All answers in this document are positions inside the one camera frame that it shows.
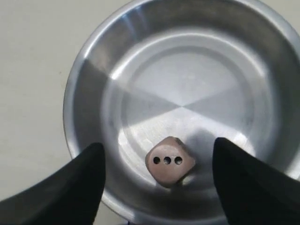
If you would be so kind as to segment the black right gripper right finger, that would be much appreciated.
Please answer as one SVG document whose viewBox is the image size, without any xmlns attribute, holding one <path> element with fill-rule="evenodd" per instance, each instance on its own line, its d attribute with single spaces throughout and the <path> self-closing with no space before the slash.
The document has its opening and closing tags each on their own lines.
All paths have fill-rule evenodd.
<svg viewBox="0 0 300 225">
<path fill-rule="evenodd" d="M 226 138 L 214 142 L 214 185 L 231 225 L 298 225 L 300 183 Z"/>
</svg>

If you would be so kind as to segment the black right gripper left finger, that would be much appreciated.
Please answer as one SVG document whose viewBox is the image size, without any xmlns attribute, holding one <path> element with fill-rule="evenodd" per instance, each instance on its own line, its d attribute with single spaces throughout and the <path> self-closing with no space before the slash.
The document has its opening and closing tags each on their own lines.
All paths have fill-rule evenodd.
<svg viewBox="0 0 300 225">
<path fill-rule="evenodd" d="M 40 183 L 0 202 L 2 225 L 91 225 L 105 186 L 105 150 L 93 143 Z"/>
</svg>

